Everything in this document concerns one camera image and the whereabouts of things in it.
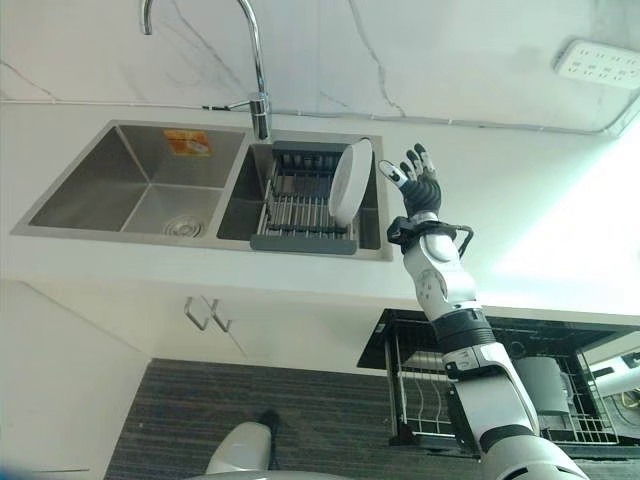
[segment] black shoe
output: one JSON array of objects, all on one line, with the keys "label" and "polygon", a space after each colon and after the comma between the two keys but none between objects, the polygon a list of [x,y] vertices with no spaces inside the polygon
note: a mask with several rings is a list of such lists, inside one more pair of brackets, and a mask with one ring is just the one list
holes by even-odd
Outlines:
[{"label": "black shoe", "polygon": [[275,410],[269,409],[265,411],[258,423],[266,425],[271,430],[271,458],[269,462],[269,470],[280,470],[280,464],[278,463],[278,457],[276,457],[276,436],[278,435],[278,428],[280,427],[280,415]]}]

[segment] white plate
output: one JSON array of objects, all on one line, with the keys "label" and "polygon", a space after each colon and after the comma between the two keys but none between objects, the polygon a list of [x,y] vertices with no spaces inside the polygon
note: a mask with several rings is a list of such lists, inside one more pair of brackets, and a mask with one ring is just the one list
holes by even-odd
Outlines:
[{"label": "white plate", "polygon": [[349,145],[340,157],[329,194],[329,213],[346,227],[356,216],[367,189],[373,146],[368,138]]}]

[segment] faucet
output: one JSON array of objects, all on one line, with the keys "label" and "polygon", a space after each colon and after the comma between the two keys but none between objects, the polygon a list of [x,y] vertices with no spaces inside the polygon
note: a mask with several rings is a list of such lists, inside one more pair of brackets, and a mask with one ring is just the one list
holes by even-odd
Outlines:
[{"label": "faucet", "polygon": [[[225,107],[203,107],[208,110],[231,110],[249,105],[253,132],[258,140],[268,141],[271,138],[271,106],[269,94],[264,89],[264,73],[262,68],[262,50],[260,49],[260,33],[253,8],[248,0],[237,0],[247,18],[253,47],[253,61],[256,67],[258,91],[249,95],[249,99],[227,105]],[[153,0],[140,0],[140,29],[144,35],[151,35],[151,5]]]}]

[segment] wall socket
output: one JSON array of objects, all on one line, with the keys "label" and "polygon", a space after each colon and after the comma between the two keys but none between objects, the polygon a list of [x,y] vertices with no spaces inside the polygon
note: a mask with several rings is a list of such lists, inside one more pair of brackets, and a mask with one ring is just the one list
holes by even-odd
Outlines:
[{"label": "wall socket", "polygon": [[634,90],[640,87],[640,52],[574,40],[555,70],[563,77]]}]

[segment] wire rack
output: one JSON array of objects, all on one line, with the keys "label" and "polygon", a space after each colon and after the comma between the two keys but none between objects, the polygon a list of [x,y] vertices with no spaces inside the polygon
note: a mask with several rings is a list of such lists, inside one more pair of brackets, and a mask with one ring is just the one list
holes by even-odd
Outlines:
[{"label": "wire rack", "polygon": [[329,193],[335,168],[323,165],[321,163],[317,169],[294,169],[284,167],[282,162],[274,164],[258,233],[332,240],[358,238],[357,215],[351,224],[339,227],[329,214]]},{"label": "wire rack", "polygon": [[[393,329],[394,365],[399,394],[395,395],[395,414],[414,435],[434,440],[451,440],[454,432],[445,399],[449,380],[437,351],[432,327],[427,322],[402,321]],[[526,328],[496,328],[496,338],[515,359],[522,356],[544,355],[556,359],[560,369],[568,374],[574,396],[570,412],[562,416],[539,416],[541,435],[559,444],[616,445],[618,435],[596,388],[588,364],[580,352],[559,352],[558,338],[546,337],[539,331]]]}]

